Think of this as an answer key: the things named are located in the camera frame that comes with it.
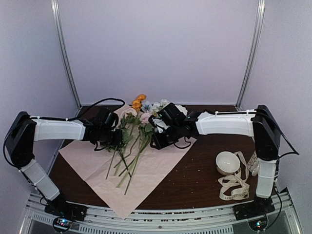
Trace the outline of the blue hydrangea flower stem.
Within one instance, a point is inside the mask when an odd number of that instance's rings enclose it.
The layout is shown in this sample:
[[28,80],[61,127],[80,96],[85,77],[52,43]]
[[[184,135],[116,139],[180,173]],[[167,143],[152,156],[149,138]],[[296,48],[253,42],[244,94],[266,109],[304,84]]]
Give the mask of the blue hydrangea flower stem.
[[151,103],[150,101],[143,101],[142,102],[142,107],[141,107],[142,111],[144,113],[152,113],[153,112],[153,103]]

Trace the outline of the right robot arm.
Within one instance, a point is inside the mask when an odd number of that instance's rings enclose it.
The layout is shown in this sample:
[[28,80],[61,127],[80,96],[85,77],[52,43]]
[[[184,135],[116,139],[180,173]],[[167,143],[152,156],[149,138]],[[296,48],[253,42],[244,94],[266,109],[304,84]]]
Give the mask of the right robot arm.
[[203,110],[185,115],[175,104],[169,103],[156,115],[150,116],[148,122],[155,130],[151,147],[158,150],[177,143],[181,138],[196,136],[228,134],[252,138],[259,170],[250,211],[260,215],[272,204],[281,133],[267,106],[259,105],[257,109],[243,112]]

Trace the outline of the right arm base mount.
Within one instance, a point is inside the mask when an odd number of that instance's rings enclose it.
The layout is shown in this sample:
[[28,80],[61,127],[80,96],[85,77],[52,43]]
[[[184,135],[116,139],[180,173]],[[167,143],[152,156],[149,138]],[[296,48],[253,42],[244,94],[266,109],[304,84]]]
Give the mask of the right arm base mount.
[[234,215],[237,221],[262,216],[275,211],[272,204],[249,202],[233,206]]

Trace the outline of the white rose flower stem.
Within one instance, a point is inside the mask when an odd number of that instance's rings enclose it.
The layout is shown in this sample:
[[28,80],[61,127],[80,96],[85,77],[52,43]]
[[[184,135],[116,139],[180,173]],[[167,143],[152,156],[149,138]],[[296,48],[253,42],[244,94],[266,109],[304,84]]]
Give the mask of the white rose flower stem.
[[133,130],[135,126],[139,122],[139,117],[138,117],[138,109],[134,108],[129,108],[125,111],[122,112],[122,118],[120,121],[120,126],[121,129],[128,129],[128,125],[130,126],[130,133],[129,135],[131,136],[133,133]]

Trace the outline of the green leafy flower bunch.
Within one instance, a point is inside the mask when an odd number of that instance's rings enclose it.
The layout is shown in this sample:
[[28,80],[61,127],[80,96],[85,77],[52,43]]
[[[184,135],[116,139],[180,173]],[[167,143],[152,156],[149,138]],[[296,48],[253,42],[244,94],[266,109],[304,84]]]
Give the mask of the green leafy flower bunch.
[[118,155],[118,163],[115,164],[114,169],[114,175],[116,176],[118,173],[119,168],[121,167],[121,165],[123,165],[123,171],[119,173],[119,176],[122,175],[124,172],[126,172],[126,175],[129,176],[130,178],[132,178],[132,175],[130,173],[130,169],[129,169],[129,163],[126,162],[126,158],[130,155],[130,153],[128,155],[125,154],[126,149],[127,149],[127,145],[129,143],[129,140],[126,141],[122,141],[121,145],[119,147],[107,147],[106,150],[110,153],[113,153],[113,155]]

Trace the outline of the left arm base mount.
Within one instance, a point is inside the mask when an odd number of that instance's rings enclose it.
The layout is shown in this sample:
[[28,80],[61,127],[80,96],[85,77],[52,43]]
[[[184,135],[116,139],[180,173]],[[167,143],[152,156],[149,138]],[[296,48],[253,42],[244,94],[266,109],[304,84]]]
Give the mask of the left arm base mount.
[[84,221],[87,207],[74,203],[66,203],[65,209],[62,211],[56,211],[51,206],[46,205],[44,211],[48,214],[64,217],[71,221]]

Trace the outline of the pink peony flower stem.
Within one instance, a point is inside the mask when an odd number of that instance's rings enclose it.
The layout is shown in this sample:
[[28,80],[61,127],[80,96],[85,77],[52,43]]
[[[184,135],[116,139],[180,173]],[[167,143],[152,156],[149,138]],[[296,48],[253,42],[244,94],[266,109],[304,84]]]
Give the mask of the pink peony flower stem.
[[149,114],[143,113],[141,116],[141,125],[135,128],[133,141],[129,143],[125,153],[127,155],[131,151],[131,154],[126,158],[126,162],[130,164],[129,169],[132,178],[126,175],[126,172],[124,172],[122,175],[119,175],[119,173],[124,170],[123,165],[121,165],[117,173],[117,176],[121,178],[117,188],[121,188],[124,183],[127,183],[124,191],[125,195],[128,193],[130,184],[134,178],[139,159],[141,158],[141,155],[144,153],[145,149],[149,146],[152,139],[152,134],[154,133],[152,125],[148,123],[147,119],[144,119],[145,117],[149,117]]

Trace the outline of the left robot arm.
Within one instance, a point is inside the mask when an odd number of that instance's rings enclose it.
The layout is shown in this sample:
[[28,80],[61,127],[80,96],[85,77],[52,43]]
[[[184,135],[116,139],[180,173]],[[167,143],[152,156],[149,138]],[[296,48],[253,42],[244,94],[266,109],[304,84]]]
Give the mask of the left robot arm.
[[95,146],[119,146],[122,131],[117,129],[119,117],[107,108],[101,108],[92,119],[82,115],[73,118],[31,116],[20,112],[11,125],[3,142],[3,154],[43,196],[59,216],[70,212],[66,196],[36,161],[34,144],[47,140],[86,141]]

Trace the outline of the orange flower stem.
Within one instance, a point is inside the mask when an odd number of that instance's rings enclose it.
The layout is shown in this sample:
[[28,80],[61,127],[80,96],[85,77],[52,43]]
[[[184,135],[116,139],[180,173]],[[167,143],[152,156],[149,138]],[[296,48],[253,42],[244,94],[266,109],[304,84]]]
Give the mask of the orange flower stem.
[[[146,96],[144,94],[141,94],[139,96],[137,96],[131,103],[130,106],[126,107],[123,111],[129,109],[129,108],[134,108],[134,109],[138,109],[138,117],[139,117],[139,122],[138,124],[135,126],[138,127],[139,125],[141,125],[141,116],[143,115],[143,112],[141,111],[141,107],[142,107],[142,102],[146,99]],[[122,131],[122,137],[124,141],[126,140],[129,140],[129,143],[131,143],[133,141],[133,138],[134,138],[134,130],[133,130],[133,133],[132,135],[130,136],[129,133],[130,133],[130,126],[128,125],[127,126],[128,129],[121,129],[121,126],[119,124],[118,128]]]

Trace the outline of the pink wrapping paper sheet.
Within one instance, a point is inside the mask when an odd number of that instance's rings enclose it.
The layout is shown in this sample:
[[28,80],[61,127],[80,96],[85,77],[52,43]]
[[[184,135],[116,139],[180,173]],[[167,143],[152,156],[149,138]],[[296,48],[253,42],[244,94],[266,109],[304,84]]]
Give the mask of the pink wrapping paper sheet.
[[115,150],[96,152],[88,141],[73,141],[59,150],[79,177],[121,219],[147,198],[196,141],[181,139],[161,150],[147,146],[140,153],[138,129],[129,128],[129,132],[133,139],[127,145],[124,161]]

